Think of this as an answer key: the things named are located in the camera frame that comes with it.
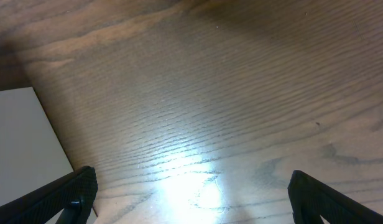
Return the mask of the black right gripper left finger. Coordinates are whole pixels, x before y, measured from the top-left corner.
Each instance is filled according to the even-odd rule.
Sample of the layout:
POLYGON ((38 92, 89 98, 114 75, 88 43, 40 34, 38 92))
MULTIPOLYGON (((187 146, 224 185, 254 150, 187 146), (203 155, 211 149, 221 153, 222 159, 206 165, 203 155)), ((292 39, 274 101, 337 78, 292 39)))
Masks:
POLYGON ((57 223, 85 224, 97 191, 95 169, 84 166, 0 206, 0 223, 47 223, 59 213, 57 223))

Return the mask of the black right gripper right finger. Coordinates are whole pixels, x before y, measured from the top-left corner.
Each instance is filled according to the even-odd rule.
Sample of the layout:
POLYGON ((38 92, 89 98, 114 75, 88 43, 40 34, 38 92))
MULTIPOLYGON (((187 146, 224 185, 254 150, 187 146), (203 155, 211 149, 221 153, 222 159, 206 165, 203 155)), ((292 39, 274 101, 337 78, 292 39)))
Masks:
POLYGON ((342 224, 383 224, 383 215, 300 170, 293 171, 287 190, 296 224, 323 224, 324 220, 342 224))

